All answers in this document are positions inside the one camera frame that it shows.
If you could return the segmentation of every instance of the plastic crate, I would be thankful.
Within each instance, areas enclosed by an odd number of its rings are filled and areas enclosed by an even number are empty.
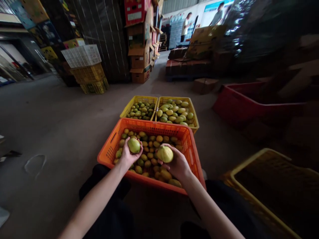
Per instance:
[[[302,114],[304,103],[260,104],[246,95],[255,93],[264,82],[225,85],[213,110],[234,128],[243,128],[258,117],[284,118]]]
[[[155,104],[154,112],[150,120],[148,121],[153,121],[155,111],[156,111],[156,105],[158,98],[157,97],[151,97],[151,96],[134,96],[130,102],[126,105],[122,113],[120,114],[120,118],[126,118],[127,114],[131,111],[132,106],[134,103],[138,103],[139,101],[142,101],[144,103],[149,103],[149,104]]]
[[[179,125],[179,124],[166,124],[160,122],[146,121],[140,119],[120,119],[112,133],[106,140],[104,146],[102,147],[97,161],[100,164],[106,165],[108,168],[113,168],[113,161],[115,159],[116,151],[119,146],[118,143],[121,140],[121,134],[124,129],[128,128],[131,131],[143,131],[148,135],[167,135],[167,136],[176,136],[183,143],[183,154],[193,172],[193,174],[199,179],[200,183],[206,189],[202,168],[200,166],[200,161],[197,153],[197,148],[194,140],[194,136],[189,129],[189,127]],[[182,188],[160,182],[155,179],[151,179],[142,175],[139,175],[134,172],[128,171],[125,174],[126,177],[138,181],[142,184],[149,185],[155,188],[175,191],[181,194],[187,195],[186,191]]]
[[[101,81],[105,77],[101,63],[92,66],[73,68],[70,69],[70,72],[74,75],[76,82],[79,84]]]
[[[104,94],[110,88],[106,77],[102,81],[82,84],[80,86],[85,94]]]
[[[318,215],[319,173],[294,166],[290,161],[285,155],[265,148],[226,173],[223,180],[237,190],[252,205],[255,214],[282,238],[312,238],[304,234],[308,229],[297,227],[302,227],[302,223],[309,225],[308,221],[310,224],[317,222],[313,217],[300,215],[308,212]],[[286,214],[285,210],[290,207],[293,209]],[[296,215],[299,222],[292,221],[292,216]]]
[[[62,50],[61,53],[71,68],[95,65],[102,61],[96,44]]]
[[[157,111],[160,109],[160,106],[165,104],[167,102],[167,100],[169,100],[169,99],[172,99],[173,101],[181,100],[181,101],[188,102],[189,112],[192,112],[194,114],[194,126],[195,126],[195,127],[190,127],[190,128],[192,129],[193,134],[195,134],[196,131],[199,129],[199,123],[198,123],[197,115],[196,115],[192,100],[190,98],[187,98],[187,97],[167,97],[167,96],[160,97],[159,102],[157,103],[157,107],[156,107],[155,121],[157,121]]]

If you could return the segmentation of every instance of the hand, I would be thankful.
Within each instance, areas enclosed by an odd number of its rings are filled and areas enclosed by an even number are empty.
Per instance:
[[[122,151],[122,156],[119,160],[119,162],[121,163],[125,163],[126,165],[128,165],[128,167],[130,167],[133,163],[135,163],[136,160],[138,160],[143,152],[143,145],[142,142],[137,139],[140,142],[141,148],[140,148],[140,152],[137,154],[133,154],[130,149],[129,146],[127,144],[127,142],[130,140],[130,137],[128,137],[125,140],[124,146],[123,146],[123,151]]]
[[[166,164],[161,160],[157,160],[160,165],[163,165],[170,173],[172,173],[179,181],[183,181],[186,177],[192,175],[192,171],[188,165],[188,162],[178,149],[170,146],[169,144],[162,144],[169,147],[174,153],[174,159],[172,162]]]

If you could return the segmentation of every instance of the crate handle hole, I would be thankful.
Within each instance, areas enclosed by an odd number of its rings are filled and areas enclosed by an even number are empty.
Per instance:
[[[116,135],[116,132],[114,133],[113,138],[111,139],[111,143],[113,142],[115,135]]]
[[[188,152],[189,152],[189,157],[190,157],[190,163],[191,163],[192,165],[194,165],[194,161],[193,161],[193,156],[192,156],[192,151],[191,151],[191,149],[188,149]]]

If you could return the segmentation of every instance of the right hand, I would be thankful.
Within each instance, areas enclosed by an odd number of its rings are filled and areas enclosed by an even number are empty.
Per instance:
[[[174,153],[174,159],[170,163],[164,163],[160,159],[158,159],[158,163],[166,168],[171,174],[173,174],[179,181],[183,181],[188,176],[192,175],[192,171],[188,165],[188,162],[184,156],[178,149],[172,147],[169,144],[162,144],[163,146],[169,147]]]

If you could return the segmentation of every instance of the concrete floor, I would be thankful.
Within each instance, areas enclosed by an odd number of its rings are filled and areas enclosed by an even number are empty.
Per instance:
[[[11,213],[0,238],[58,235],[79,203],[78,190],[97,163],[101,147],[134,95],[192,99],[200,125],[196,146],[209,179],[258,150],[212,111],[215,94],[192,92],[192,82],[165,81],[168,54],[161,54],[145,84],[111,85],[103,95],[85,95],[54,77],[0,88],[0,134],[23,153],[0,164],[0,206]],[[24,165],[37,154],[46,155],[47,162],[34,179]],[[200,223],[188,199],[180,195],[133,184],[125,201],[135,215],[139,238],[152,231],[156,238],[178,238],[181,222]]]

